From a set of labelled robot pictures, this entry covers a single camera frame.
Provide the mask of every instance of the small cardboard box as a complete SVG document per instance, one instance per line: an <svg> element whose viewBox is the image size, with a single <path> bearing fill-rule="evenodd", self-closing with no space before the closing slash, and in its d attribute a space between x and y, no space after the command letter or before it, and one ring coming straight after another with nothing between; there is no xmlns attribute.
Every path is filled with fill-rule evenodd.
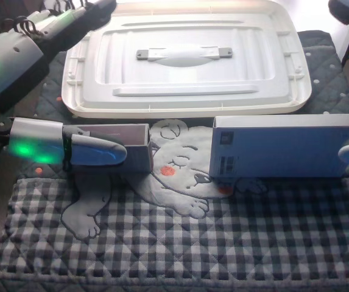
<svg viewBox="0 0 349 292"><path fill-rule="evenodd" d="M122 141L127 149L127 158L121 165L116 166L74 165L73 172L150 173L152 171L153 156L148 124L76 126L84 131L109 134Z"/></svg>
<svg viewBox="0 0 349 292"><path fill-rule="evenodd" d="M340 177L349 114L216 117L210 176Z"/></svg>

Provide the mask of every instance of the white plastic lid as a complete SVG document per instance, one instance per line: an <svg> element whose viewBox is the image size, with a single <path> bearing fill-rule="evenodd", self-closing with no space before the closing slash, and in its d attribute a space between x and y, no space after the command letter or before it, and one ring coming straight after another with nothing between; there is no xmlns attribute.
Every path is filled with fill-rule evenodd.
<svg viewBox="0 0 349 292"><path fill-rule="evenodd" d="M68 52L62 86L93 118L289 113L310 95L295 27L265 0L118 4Z"/></svg>

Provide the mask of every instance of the quilted mat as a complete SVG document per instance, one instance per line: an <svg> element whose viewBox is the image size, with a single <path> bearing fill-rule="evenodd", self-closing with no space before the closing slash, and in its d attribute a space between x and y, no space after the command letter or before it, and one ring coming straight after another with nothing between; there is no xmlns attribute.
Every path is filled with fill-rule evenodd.
<svg viewBox="0 0 349 292"><path fill-rule="evenodd" d="M314 83L298 114L349 113L330 35L299 36ZM126 122L69 113L64 60L51 64L35 115ZM73 179L25 163L0 238L0 291L349 291L349 178L213 181L211 128L199 127L212 119L151 124L146 176Z"/></svg>

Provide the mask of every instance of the table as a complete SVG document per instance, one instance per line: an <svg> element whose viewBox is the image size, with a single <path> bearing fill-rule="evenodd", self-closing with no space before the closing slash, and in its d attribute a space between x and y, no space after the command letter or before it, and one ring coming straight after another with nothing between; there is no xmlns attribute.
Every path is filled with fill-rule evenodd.
<svg viewBox="0 0 349 292"><path fill-rule="evenodd" d="M118 0L118 3L146 2L147 0ZM176 1L179 0L155 0L155 1ZM330 33L335 44L337 54L342 60L349 46L349 26L336 20L328 10L327 0L273 0L285 7L290 14L296 30L322 30ZM80 5L79 0L73 0L75 6ZM47 8L53 8L55 0L45 0Z"/></svg>

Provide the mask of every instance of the orange dot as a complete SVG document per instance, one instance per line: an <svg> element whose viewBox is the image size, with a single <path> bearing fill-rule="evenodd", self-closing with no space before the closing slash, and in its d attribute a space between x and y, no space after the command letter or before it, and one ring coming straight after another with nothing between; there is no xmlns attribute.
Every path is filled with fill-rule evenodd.
<svg viewBox="0 0 349 292"><path fill-rule="evenodd" d="M222 193L223 195L230 195L233 193L232 187L220 187L219 193Z"/></svg>
<svg viewBox="0 0 349 292"><path fill-rule="evenodd" d="M161 173L164 176L172 176L175 175L175 169L171 166L164 166L161 168Z"/></svg>

